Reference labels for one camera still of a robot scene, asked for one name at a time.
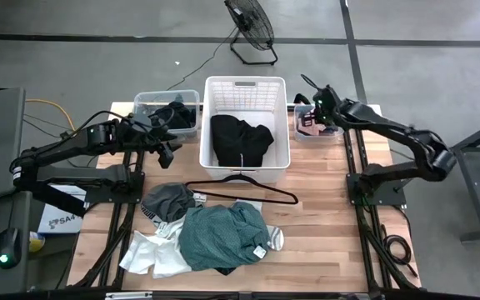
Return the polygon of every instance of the concrete floor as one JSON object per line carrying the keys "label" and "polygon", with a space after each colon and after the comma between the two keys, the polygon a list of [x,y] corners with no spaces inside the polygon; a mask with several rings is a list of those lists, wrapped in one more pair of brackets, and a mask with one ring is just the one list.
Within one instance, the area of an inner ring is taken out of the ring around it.
{"label": "concrete floor", "polygon": [[[358,39],[480,41],[480,0],[347,0]],[[261,0],[277,38],[345,38],[338,0]],[[0,0],[0,33],[89,34],[223,38],[233,23],[220,0]],[[53,100],[76,124],[114,101],[163,90],[212,55],[216,43],[12,42],[0,41],[0,87],[24,87],[29,98]],[[243,44],[247,58],[265,58]],[[279,76],[288,101],[331,83],[341,97],[357,90],[347,45],[277,44],[274,67],[242,65],[222,47],[179,88],[203,95],[211,75]],[[453,145],[480,128],[480,47],[357,47],[369,103],[400,123],[439,133]],[[27,113],[66,124],[53,107],[28,104]],[[58,128],[40,122],[51,133]],[[24,125],[24,148],[55,139]],[[394,149],[410,153],[393,144]],[[394,156],[396,162],[403,159]],[[85,164],[85,157],[75,163]],[[417,264],[425,288],[480,296],[480,242],[461,244],[478,221],[458,167],[442,183],[415,180],[405,187]],[[52,288],[68,255],[42,263],[41,288]]]}

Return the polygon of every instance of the green light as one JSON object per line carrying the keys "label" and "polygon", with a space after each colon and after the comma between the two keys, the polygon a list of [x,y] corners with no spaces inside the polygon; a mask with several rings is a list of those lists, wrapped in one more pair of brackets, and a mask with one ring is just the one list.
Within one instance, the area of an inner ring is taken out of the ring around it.
{"label": "green light", "polygon": [[2,256],[0,256],[0,262],[1,262],[1,263],[6,263],[6,262],[8,262],[8,256],[7,256],[7,254],[3,254]]}

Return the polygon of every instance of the floor fan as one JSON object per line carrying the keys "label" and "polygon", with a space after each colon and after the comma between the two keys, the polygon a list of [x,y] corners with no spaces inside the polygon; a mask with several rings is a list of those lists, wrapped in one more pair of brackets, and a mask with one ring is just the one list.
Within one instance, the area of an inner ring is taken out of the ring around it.
{"label": "floor fan", "polygon": [[[277,54],[273,50],[273,29],[268,16],[257,0],[226,0],[225,6],[231,14],[232,20],[237,25],[237,32],[231,41],[231,51],[247,65],[273,65],[277,60]],[[275,60],[270,62],[247,62],[235,50],[234,43],[238,40],[240,33],[257,50],[271,50]]]}

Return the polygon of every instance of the clothes hanger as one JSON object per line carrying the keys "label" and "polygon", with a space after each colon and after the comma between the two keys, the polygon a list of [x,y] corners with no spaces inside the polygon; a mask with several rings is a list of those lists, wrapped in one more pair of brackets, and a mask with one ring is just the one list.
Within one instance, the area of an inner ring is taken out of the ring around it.
{"label": "clothes hanger", "polygon": [[293,99],[294,104],[306,104],[310,105],[310,101],[308,101],[308,98],[303,96],[302,94],[297,94],[296,97]]}
{"label": "clothes hanger", "polygon": [[253,179],[251,177],[248,177],[246,175],[243,175],[243,174],[230,175],[230,176],[227,176],[224,179],[220,179],[220,180],[202,180],[202,181],[186,182],[184,185],[188,188],[188,186],[191,185],[191,184],[228,183],[232,180],[242,180],[242,181],[251,183],[252,185],[254,185],[256,187],[259,187],[259,188],[264,188],[264,189],[267,189],[267,190],[270,190],[270,191],[273,191],[273,192],[276,192],[276,193],[281,193],[281,194],[288,195],[288,196],[293,198],[293,202],[282,201],[282,200],[258,199],[258,198],[250,198],[250,197],[234,197],[234,196],[229,196],[229,195],[218,194],[218,193],[215,193],[215,192],[203,192],[203,191],[198,191],[198,190],[194,190],[194,189],[191,189],[191,190],[194,193],[201,193],[201,194],[205,194],[205,195],[209,195],[209,196],[215,196],[215,197],[227,198],[227,199],[235,199],[235,200],[236,199],[242,199],[242,200],[255,201],[255,202],[261,202],[261,203],[279,203],[279,204],[289,204],[289,205],[296,205],[296,204],[299,203],[298,197],[296,197],[296,195],[292,194],[291,192],[286,192],[286,191],[283,191],[283,190],[280,190],[280,189],[276,189],[275,187],[269,187],[269,186],[263,185],[261,183],[258,183],[255,179]]}

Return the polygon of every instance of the computer mouse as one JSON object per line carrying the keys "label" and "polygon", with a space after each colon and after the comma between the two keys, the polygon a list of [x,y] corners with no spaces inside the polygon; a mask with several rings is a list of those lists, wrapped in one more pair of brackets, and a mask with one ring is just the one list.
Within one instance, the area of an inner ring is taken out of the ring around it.
{"label": "computer mouse", "polygon": [[7,228],[0,233],[0,268],[16,267],[22,259],[20,230]]}

